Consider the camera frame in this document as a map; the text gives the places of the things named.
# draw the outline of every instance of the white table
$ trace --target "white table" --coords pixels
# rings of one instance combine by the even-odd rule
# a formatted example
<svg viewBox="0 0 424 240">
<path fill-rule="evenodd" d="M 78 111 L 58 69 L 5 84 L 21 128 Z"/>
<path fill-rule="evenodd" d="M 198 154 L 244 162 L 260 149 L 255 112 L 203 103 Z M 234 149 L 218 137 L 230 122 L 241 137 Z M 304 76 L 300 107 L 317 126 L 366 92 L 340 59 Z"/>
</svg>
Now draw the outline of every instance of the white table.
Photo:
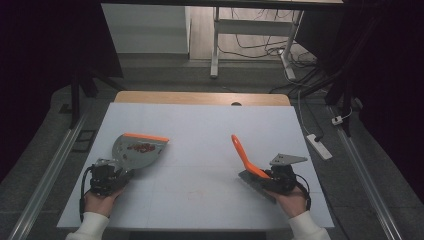
<svg viewBox="0 0 424 240">
<path fill-rule="evenodd" d="M 113 209 L 109 227 L 124 230 L 268 231 L 288 228 L 287 216 L 246 185 L 231 141 L 236 134 L 252 163 L 269 168 L 277 153 L 304 156 L 293 165 L 311 187 L 311 214 L 321 227 L 334 227 L 310 160 L 296 113 L 290 106 L 214 106 L 112 103 L 84 169 L 110 159 L 124 132 L 170 138 L 160 158 L 136 170 Z M 60 228 L 80 225 L 81 178 L 63 211 Z"/>
</svg>

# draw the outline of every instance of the white sleeve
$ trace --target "white sleeve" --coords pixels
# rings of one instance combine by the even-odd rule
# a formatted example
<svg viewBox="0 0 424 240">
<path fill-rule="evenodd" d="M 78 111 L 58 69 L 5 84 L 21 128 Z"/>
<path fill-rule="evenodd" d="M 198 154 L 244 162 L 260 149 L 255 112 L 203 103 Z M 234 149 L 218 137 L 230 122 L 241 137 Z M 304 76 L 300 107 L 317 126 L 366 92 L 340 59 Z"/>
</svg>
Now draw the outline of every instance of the white sleeve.
<svg viewBox="0 0 424 240">
<path fill-rule="evenodd" d="M 101 240 L 109 219 L 101 214 L 85 212 L 80 228 L 66 236 L 66 240 Z"/>
<path fill-rule="evenodd" d="M 309 211 L 300 214 L 297 217 L 289 219 L 290 227 L 293 231 L 293 240 L 329 240 L 325 228 L 320 228 L 312 220 Z"/>
</svg>

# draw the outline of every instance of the aluminum rail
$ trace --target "aluminum rail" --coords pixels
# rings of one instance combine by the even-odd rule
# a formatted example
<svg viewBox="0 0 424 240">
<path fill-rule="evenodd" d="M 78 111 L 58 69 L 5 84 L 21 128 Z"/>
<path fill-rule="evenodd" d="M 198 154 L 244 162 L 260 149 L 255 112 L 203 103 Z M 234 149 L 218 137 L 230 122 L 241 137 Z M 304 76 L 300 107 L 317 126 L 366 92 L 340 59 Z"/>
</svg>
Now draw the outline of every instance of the aluminum rail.
<svg viewBox="0 0 424 240">
<path fill-rule="evenodd" d="M 335 114 L 331 107 L 328 107 L 327 109 L 331 117 L 334 117 Z M 349 158 L 356 170 L 356 173 L 358 174 L 358 177 L 362 182 L 364 190 L 368 195 L 368 199 L 370 200 L 375 211 L 377 212 L 378 219 L 380 220 L 380 224 L 383 227 L 384 232 L 386 233 L 387 239 L 403 239 L 396 225 L 396 222 L 393 219 L 393 216 L 391 215 L 386 203 L 381 197 L 353 140 L 346 135 L 345 131 L 341 127 L 337 127 L 337 133 L 339 134 L 339 137 L 349 155 Z"/>
<path fill-rule="evenodd" d="M 32 226 L 41 211 L 41 208 L 46 201 L 50 190 L 53 187 L 54 182 L 59 175 L 60 170 L 62 169 L 63 164 L 65 163 L 66 158 L 68 157 L 69 152 L 71 151 L 72 144 L 75 142 L 78 134 L 84 125 L 87 116 L 89 115 L 90 109 L 93 105 L 92 100 L 88 100 L 88 105 L 85 107 L 83 115 L 76 123 L 73 129 L 69 129 L 65 137 L 63 138 L 61 144 L 59 145 L 55 155 L 53 156 L 52 161 L 44 172 L 43 177 L 37 185 L 34 193 L 32 194 L 28 204 L 23 210 L 19 220 L 16 222 L 15 227 L 13 228 L 9 240 L 18 240 L 26 239 L 29 232 L 31 231 Z"/>
</svg>

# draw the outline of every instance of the black curtain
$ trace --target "black curtain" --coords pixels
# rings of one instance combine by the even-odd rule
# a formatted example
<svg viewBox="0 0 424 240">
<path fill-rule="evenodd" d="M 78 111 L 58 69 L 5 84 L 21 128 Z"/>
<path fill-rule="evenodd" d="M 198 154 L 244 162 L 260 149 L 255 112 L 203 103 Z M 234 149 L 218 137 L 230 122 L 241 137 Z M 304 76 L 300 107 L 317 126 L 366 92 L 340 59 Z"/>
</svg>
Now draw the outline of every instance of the black curtain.
<svg viewBox="0 0 424 240">
<path fill-rule="evenodd" d="M 354 80 L 354 93 L 364 106 L 360 119 L 421 201 L 423 14 L 422 4 L 392 1 L 358 59 Z"/>
<path fill-rule="evenodd" d="M 98 1 L 1 1 L 1 180 L 77 69 L 122 77 Z"/>
</svg>

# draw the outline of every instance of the power strip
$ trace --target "power strip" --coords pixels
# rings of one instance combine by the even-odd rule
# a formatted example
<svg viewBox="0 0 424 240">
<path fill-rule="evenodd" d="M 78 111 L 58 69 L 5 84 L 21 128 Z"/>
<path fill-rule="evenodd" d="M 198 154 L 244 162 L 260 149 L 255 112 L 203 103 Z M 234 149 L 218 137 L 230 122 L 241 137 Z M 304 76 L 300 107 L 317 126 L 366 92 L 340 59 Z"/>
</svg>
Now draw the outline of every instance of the power strip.
<svg viewBox="0 0 424 240">
<path fill-rule="evenodd" d="M 320 141 L 315 142 L 315 138 L 316 138 L 315 134 L 310 134 L 306 136 L 306 139 L 308 139 L 308 142 L 312 145 L 312 147 L 314 147 L 315 151 L 318 152 L 318 154 L 323 160 L 328 160 L 332 158 L 333 155 L 331 155 L 331 153 Z"/>
</svg>

